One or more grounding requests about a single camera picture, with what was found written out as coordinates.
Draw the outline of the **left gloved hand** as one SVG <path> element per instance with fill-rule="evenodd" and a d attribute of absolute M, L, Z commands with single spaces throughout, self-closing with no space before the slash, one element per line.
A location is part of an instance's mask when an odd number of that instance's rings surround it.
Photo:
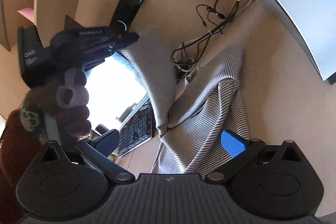
<path fill-rule="evenodd" d="M 20 122 L 27 133 L 41 143 L 47 140 L 45 129 L 45 114 L 56 119 L 61 141 L 74 143 L 87 138 L 92 126 L 89 118 L 89 109 L 86 104 L 62 108 L 59 102 L 68 104 L 74 96 L 72 87 L 85 87 L 87 77 L 81 69 L 75 69 L 73 85 L 66 86 L 60 96 L 58 91 L 64 83 L 64 74 L 54 75 L 47 83 L 31 89 L 22 103 L 19 114 Z"/>

